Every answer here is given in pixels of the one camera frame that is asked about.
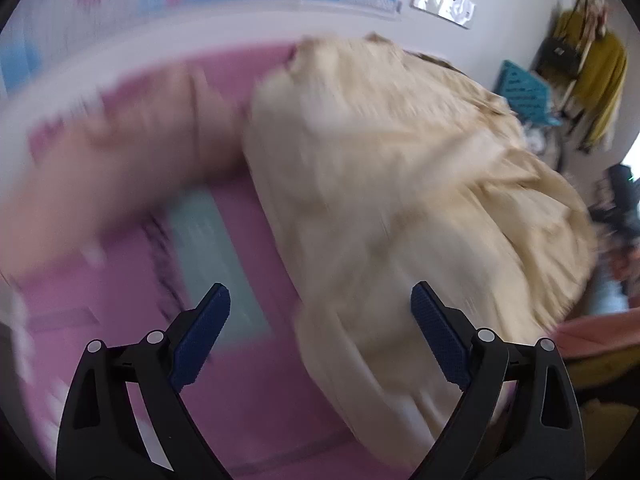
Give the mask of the person's right hand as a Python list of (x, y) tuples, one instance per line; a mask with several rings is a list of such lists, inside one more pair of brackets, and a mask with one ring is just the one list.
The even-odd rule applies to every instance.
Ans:
[(608, 250), (612, 277), (620, 284), (634, 286), (639, 281), (639, 248), (616, 246)]

